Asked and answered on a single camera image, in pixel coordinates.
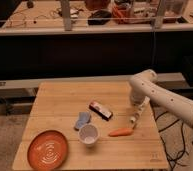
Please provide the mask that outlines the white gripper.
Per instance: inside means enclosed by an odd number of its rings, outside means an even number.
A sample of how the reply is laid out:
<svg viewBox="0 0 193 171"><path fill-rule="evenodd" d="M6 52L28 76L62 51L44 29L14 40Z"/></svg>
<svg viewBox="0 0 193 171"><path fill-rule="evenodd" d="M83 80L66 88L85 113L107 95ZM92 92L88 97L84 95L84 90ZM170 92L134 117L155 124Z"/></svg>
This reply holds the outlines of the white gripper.
<svg viewBox="0 0 193 171"><path fill-rule="evenodd" d="M141 104L135 104L136 110L130 117L130 121L132 123L136 123L139 120L140 116L145 111L145 109L148 106L149 102L150 102L150 98L145 97Z"/></svg>

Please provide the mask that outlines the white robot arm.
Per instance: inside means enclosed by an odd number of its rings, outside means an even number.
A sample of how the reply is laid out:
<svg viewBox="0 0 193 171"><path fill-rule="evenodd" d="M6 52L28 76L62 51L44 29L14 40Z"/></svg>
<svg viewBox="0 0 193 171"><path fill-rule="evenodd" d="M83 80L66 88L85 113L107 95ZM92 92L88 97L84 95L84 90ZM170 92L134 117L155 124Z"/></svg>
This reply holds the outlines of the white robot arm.
<svg viewBox="0 0 193 171"><path fill-rule="evenodd" d="M152 69L132 75L129 79L131 102L140 105L148 97L193 129L193 100L158 86L156 80L157 74ZM187 171L193 171L193 146Z"/></svg>

